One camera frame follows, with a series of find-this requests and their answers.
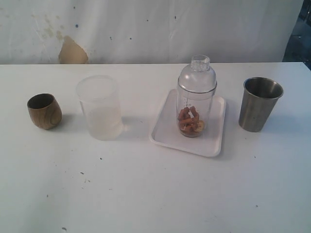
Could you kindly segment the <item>brown chunks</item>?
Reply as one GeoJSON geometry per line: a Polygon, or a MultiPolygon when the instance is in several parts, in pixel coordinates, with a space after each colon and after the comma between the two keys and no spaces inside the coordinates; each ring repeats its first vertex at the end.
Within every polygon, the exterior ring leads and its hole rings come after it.
{"type": "Polygon", "coordinates": [[[183,108],[179,112],[177,120],[179,130],[184,136],[198,137],[202,133],[194,131],[197,127],[197,122],[200,120],[200,115],[194,106],[183,108]]]}

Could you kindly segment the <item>clear plastic shaker tumbler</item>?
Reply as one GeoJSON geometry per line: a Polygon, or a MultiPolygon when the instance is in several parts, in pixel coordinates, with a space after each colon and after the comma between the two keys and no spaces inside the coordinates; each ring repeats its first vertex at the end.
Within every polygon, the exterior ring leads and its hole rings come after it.
{"type": "Polygon", "coordinates": [[[176,122],[179,131],[186,137],[199,137],[207,127],[215,88],[197,93],[177,87],[176,122]]]}

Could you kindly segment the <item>gold foil coin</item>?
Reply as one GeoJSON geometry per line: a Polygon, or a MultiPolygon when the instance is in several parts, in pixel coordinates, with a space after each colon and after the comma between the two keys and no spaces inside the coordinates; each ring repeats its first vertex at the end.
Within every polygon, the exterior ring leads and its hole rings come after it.
{"type": "Polygon", "coordinates": [[[199,120],[199,121],[197,122],[197,127],[196,127],[196,129],[195,129],[194,131],[197,132],[197,133],[200,133],[200,132],[202,132],[204,129],[205,129],[205,122],[202,121],[202,120],[199,120]]]}

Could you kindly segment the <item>clear shaker lid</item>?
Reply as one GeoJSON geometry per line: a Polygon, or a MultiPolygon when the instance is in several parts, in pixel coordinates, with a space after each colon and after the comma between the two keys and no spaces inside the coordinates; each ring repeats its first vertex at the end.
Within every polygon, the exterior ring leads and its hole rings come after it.
{"type": "Polygon", "coordinates": [[[216,89],[216,72],[210,65],[210,58],[195,55],[185,66],[178,78],[178,85],[192,93],[208,93],[216,89]]]}

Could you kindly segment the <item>stainless steel cup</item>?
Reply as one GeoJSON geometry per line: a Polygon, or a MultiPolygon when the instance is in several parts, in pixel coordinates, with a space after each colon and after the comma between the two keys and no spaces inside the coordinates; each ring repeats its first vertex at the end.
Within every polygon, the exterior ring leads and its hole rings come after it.
{"type": "Polygon", "coordinates": [[[239,125],[248,132],[259,132],[284,90],[279,83],[265,77],[248,78],[243,87],[239,125]]]}

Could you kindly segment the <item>brown wooden cup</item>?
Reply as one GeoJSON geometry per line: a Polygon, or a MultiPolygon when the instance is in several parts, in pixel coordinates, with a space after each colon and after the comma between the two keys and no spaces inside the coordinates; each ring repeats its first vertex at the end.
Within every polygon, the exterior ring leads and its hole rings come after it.
{"type": "Polygon", "coordinates": [[[52,129],[62,120],[61,108],[52,94],[42,93],[31,97],[27,108],[33,124],[40,129],[52,129]]]}

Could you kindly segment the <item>white rectangular tray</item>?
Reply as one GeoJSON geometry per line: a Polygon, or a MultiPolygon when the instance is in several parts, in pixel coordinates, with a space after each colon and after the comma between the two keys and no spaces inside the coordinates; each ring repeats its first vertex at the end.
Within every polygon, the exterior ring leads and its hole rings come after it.
{"type": "Polygon", "coordinates": [[[210,117],[203,134],[196,138],[183,136],[175,121],[177,90],[172,89],[150,132],[150,140],[158,145],[189,152],[203,157],[215,157],[222,148],[226,100],[215,96],[210,117]]]}

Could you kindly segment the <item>translucent plastic container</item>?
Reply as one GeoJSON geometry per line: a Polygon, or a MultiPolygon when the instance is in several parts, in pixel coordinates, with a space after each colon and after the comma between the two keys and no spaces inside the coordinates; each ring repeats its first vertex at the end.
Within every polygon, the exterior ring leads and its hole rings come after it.
{"type": "Polygon", "coordinates": [[[108,75],[94,75],[76,86],[88,132],[98,140],[114,140],[123,131],[121,105],[116,80],[108,75]]]}

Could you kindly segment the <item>white backdrop cloth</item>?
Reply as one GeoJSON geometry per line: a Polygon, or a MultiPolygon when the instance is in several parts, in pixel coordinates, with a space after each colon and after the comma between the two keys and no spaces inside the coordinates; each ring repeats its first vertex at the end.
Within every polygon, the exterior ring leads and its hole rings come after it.
{"type": "Polygon", "coordinates": [[[2,64],[280,62],[300,0],[3,0],[2,64]]]}

